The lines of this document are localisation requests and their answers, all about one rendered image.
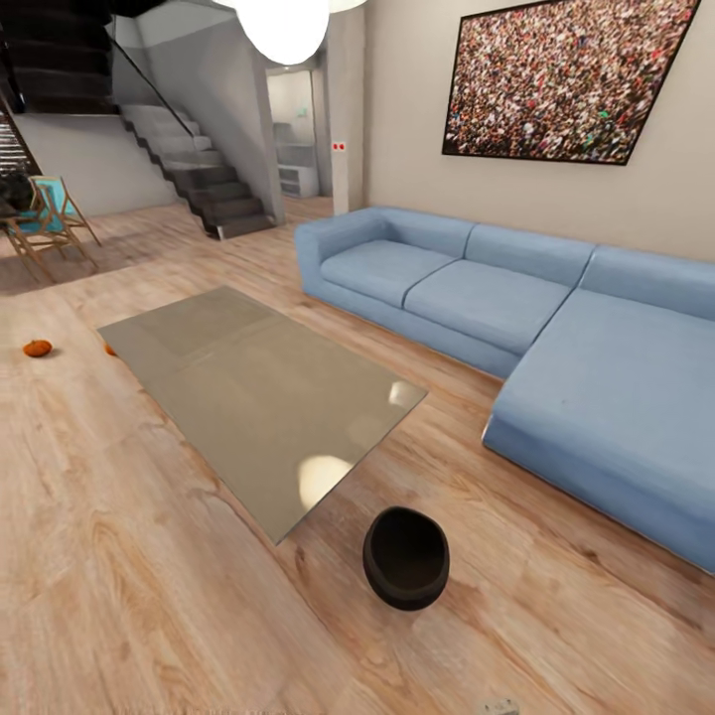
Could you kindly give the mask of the pumpkin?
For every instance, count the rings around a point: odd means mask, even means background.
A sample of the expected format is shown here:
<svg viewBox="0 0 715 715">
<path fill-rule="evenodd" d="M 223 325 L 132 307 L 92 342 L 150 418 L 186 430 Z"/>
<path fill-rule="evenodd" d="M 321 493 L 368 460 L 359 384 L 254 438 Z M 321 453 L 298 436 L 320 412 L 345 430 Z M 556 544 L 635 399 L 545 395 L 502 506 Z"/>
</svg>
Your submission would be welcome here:
<svg viewBox="0 0 715 715">
<path fill-rule="evenodd" d="M 49 352 L 51 349 L 51 344 L 45 340 L 35 341 L 32 340 L 30 344 L 23 347 L 25 355 L 29 357 L 41 357 L 42 355 Z"/>
</svg>

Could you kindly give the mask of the cauldron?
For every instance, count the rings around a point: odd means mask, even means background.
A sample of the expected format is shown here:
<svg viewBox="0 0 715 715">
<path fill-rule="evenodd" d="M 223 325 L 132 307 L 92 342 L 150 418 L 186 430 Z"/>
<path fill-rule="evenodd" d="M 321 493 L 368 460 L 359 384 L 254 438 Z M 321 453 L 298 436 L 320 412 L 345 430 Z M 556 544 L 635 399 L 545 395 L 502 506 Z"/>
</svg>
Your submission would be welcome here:
<svg viewBox="0 0 715 715">
<path fill-rule="evenodd" d="M 442 527 L 404 506 L 381 511 L 362 548 L 362 565 L 372 591 L 400 611 L 434 603 L 448 581 L 450 550 Z"/>
</svg>

